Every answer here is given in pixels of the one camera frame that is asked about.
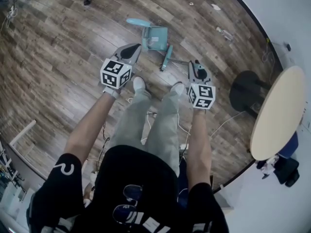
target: chair wheel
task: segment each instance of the chair wheel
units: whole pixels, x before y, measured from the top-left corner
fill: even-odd
[[[90,1],[90,0],[86,0],[86,1],[84,1],[83,4],[84,4],[85,6],[90,5],[90,4],[91,4],[91,1]]]
[[[298,170],[296,169],[287,179],[285,185],[287,187],[292,187],[293,184],[296,183],[296,181],[299,179],[300,175]]]

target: teal chair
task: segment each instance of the teal chair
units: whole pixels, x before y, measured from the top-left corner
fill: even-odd
[[[169,46],[167,43],[168,28],[154,26],[151,22],[135,18],[129,18],[126,21],[130,24],[143,27],[141,44],[144,49],[167,52],[162,67],[160,69],[161,71],[163,71],[173,51],[173,46]]]

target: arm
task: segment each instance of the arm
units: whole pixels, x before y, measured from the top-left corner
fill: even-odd
[[[212,151],[207,134],[205,110],[194,109],[187,158],[189,191],[198,183],[210,184]]]
[[[202,227],[202,232],[229,233],[224,213],[210,186],[211,164],[205,111],[194,109],[187,159],[189,232]]]
[[[71,153],[78,157],[81,164],[84,163],[114,101],[110,94],[102,94],[70,134],[64,153]]]
[[[41,232],[45,226],[54,228],[59,218],[76,216],[84,210],[82,164],[114,101],[113,96],[104,93],[71,133],[64,154],[42,187],[33,194],[27,213],[29,232]]]

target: beige tabletop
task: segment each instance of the beige tabletop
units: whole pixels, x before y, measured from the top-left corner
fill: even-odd
[[[290,67],[272,85],[262,104],[251,136],[250,150],[256,160],[278,153],[291,139],[306,104],[306,80],[303,70]]]

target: light gray pants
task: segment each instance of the light gray pants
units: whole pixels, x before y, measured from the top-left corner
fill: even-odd
[[[146,113],[151,105],[151,95],[145,89],[138,89],[116,127],[110,147],[128,145],[154,154],[179,176],[178,98],[174,91],[164,96],[146,144],[142,145],[141,137]]]

